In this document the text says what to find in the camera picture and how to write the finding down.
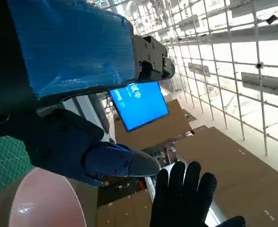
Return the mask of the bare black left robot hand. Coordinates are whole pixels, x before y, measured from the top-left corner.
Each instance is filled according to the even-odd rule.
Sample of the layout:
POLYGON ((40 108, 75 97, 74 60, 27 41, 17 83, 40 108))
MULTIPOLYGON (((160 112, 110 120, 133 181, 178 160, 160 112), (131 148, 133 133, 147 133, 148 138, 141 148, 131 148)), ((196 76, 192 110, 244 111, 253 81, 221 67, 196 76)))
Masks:
POLYGON ((84 0, 0 0, 0 137, 23 141, 36 167, 95 187, 104 176, 157 175, 152 156, 104 141, 77 114, 37 110, 174 74, 166 47, 121 15, 84 0))

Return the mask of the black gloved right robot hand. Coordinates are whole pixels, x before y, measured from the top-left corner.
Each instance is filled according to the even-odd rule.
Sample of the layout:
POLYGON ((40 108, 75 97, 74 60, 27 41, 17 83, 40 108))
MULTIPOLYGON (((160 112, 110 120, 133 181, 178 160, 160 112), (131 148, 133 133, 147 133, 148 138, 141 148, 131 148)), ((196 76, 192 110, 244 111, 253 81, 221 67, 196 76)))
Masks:
POLYGON ((171 171, 157 175, 152 203, 152 227, 205 227, 206 217, 217 187, 216 177, 200 173, 197 161, 176 162, 171 171))

